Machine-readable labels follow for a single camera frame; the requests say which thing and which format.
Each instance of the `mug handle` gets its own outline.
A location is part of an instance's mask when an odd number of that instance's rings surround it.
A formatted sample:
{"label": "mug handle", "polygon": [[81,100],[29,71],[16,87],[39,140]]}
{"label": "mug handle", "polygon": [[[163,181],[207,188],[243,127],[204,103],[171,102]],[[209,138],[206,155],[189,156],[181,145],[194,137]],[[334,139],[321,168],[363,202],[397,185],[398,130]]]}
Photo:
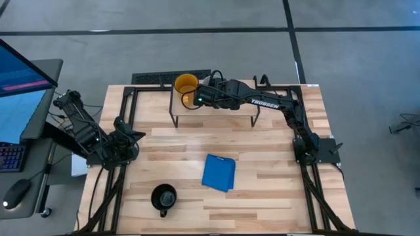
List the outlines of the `mug handle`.
{"label": "mug handle", "polygon": [[166,216],[166,214],[168,213],[167,210],[161,210],[160,211],[160,217],[164,218]]}

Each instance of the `monitor screen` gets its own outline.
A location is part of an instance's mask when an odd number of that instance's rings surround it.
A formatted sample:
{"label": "monitor screen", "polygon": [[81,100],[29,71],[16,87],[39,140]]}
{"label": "monitor screen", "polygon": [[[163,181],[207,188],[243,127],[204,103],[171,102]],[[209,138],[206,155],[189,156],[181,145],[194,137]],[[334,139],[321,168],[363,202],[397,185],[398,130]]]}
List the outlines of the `monitor screen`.
{"label": "monitor screen", "polygon": [[53,86],[55,81],[0,39],[0,97]]}

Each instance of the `black mug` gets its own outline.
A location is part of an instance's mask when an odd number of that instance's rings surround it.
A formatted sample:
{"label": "black mug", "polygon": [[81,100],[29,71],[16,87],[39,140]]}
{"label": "black mug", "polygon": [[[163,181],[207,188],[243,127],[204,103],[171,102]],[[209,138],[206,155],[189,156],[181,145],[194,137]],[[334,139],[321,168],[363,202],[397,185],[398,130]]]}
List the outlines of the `black mug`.
{"label": "black mug", "polygon": [[177,192],[169,184],[161,184],[153,190],[151,200],[153,207],[160,210],[160,217],[163,218],[175,204]]}

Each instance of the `wooden table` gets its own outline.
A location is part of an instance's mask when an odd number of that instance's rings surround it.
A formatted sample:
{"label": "wooden table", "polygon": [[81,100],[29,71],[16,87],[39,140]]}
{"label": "wooden table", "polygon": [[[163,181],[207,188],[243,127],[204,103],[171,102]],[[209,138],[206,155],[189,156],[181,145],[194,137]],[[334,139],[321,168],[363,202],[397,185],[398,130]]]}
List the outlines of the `wooden table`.
{"label": "wooden table", "polygon": [[[108,87],[100,126],[114,130],[124,86]],[[312,131],[331,135],[319,87],[302,85]],[[303,182],[295,162],[293,131],[279,111],[261,107],[257,124],[249,117],[183,117],[174,128],[168,114],[170,92],[141,92],[134,130],[146,132],[140,155],[127,167],[117,232],[124,233],[309,233],[311,232]],[[236,160],[234,189],[228,193],[201,185],[208,153]],[[326,201],[349,227],[354,227],[341,174],[320,164]],[[79,209],[81,226],[87,222],[89,202],[100,167],[89,170]],[[93,212],[102,202],[107,173],[100,177]],[[171,184],[178,193],[166,218],[150,202],[159,184]],[[318,227],[322,220],[314,200]],[[110,229],[108,211],[106,229]]]}

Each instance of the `floor tile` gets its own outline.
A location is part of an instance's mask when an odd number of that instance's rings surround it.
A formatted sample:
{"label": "floor tile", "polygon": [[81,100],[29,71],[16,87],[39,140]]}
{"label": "floor tile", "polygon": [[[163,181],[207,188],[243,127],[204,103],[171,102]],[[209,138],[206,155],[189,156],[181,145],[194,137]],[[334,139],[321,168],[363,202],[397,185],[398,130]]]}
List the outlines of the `floor tile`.
{"label": "floor tile", "polygon": [[1,31],[286,26],[279,0],[12,0]]}
{"label": "floor tile", "polygon": [[78,90],[87,104],[102,104],[108,85],[128,85],[133,73],[219,69],[231,79],[261,78],[265,73],[273,83],[297,83],[288,33],[3,39],[30,60],[63,59],[57,91]]}
{"label": "floor tile", "polygon": [[295,27],[420,26],[411,0],[289,0]]}
{"label": "floor tile", "polygon": [[308,83],[320,84],[356,227],[420,231],[420,132],[390,134],[420,113],[419,32],[298,33]]}

